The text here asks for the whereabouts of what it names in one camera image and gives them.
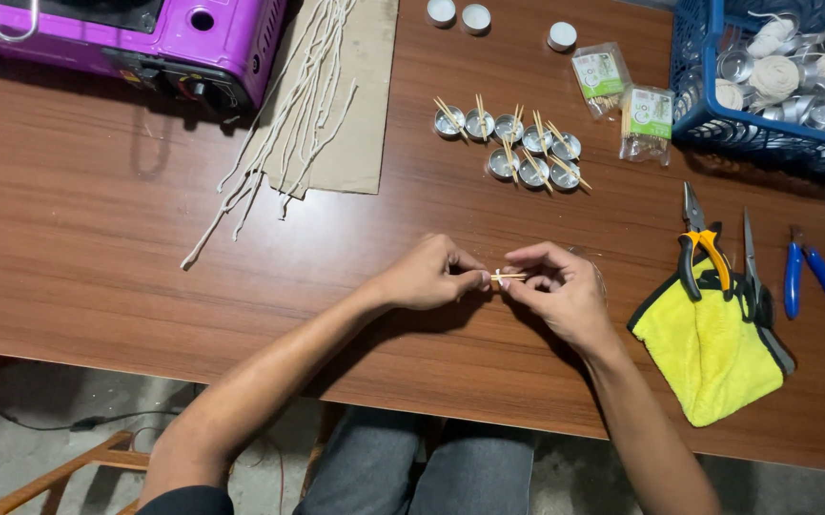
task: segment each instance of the blue plastic basket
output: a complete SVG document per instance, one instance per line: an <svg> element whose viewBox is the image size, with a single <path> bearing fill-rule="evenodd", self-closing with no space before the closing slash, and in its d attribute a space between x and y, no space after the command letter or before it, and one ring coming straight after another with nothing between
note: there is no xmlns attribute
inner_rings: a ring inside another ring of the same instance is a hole
<svg viewBox="0 0 825 515"><path fill-rule="evenodd" d="M670 63L670 87L677 96L673 137L707 151L825 179L825 132L717 103L718 54L765 23L747 11L792 11L800 17L801 32L825 29L825 0L680 0Z"/></svg>

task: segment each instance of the wood grain surface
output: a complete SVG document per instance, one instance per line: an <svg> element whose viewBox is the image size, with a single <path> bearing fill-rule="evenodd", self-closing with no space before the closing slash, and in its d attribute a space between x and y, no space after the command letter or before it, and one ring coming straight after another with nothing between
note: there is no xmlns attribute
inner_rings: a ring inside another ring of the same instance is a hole
<svg viewBox="0 0 825 515"><path fill-rule="evenodd" d="M723 249L737 271L749 207L759 274L779 299L789 224L802 225L825 257L825 187L677 148L669 168L618 159L618 123L591 120L570 57L546 46L546 31L567 19L579 45L618 41L633 78L663 87L669 13L609 1L487 0L493 26L477 39L459 24L427 25L425 3L399 6L380 194L310 192L279 222L264 188L238 241L228 217L189 272L178 264L221 202L214 186L243 131L231 137L217 124L184 123L160 112L192 115L189 107L155 103L120 81L0 61L0 354L211 382L424 233L449 234L490 268L507 251L553 240L598 255L612 320L693 450L825 468L825 296L808 270L799 318L781 317L776 328L795 374L704 429L685 421L624 329L675 269L682 181L693 182L707 221L723 221ZM591 194L519 191L485 171L495 146L431 132L432 97L467 111L474 93L494 115L525 103L527 113L539 109L576 134ZM309 393L605 437L577 358L499 295L390 313Z"/></svg>

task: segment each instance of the hand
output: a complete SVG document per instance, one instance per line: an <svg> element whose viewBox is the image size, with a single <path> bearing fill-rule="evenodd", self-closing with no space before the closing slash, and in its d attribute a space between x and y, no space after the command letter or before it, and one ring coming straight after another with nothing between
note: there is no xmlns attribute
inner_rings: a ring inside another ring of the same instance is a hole
<svg viewBox="0 0 825 515"><path fill-rule="evenodd" d="M522 283L503 279L501 288L541 316L582 357L622 345L592 263L550 242L508 252L505 259L511 265L504 273L530 276Z"/></svg>
<svg viewBox="0 0 825 515"><path fill-rule="evenodd" d="M451 267L464 272L451 275ZM373 278L389 307L430 310L456 300L471 289L492 287L486 265L461 250L446 235L428 235L386 271Z"/></svg>

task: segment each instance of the plastic bag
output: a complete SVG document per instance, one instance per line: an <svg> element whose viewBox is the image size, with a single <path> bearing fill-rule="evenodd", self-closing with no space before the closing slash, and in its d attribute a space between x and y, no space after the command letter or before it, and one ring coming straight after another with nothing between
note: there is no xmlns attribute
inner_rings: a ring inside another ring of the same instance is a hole
<svg viewBox="0 0 825 515"><path fill-rule="evenodd" d="M603 43L578 49L571 64L593 119L614 122L612 111L621 105L623 93L632 84L619 45Z"/></svg>
<svg viewBox="0 0 825 515"><path fill-rule="evenodd" d="M670 164L673 136L673 99L676 94L633 84L622 101L622 150L619 158L629 161L658 159Z"/></svg>

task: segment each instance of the black sleeve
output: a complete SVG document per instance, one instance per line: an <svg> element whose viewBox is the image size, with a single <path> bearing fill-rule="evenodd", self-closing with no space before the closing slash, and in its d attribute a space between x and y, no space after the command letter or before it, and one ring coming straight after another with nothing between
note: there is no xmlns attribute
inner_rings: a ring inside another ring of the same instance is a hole
<svg viewBox="0 0 825 515"><path fill-rule="evenodd" d="M184 486L150 500L136 515L234 515L231 497L215 486Z"/></svg>

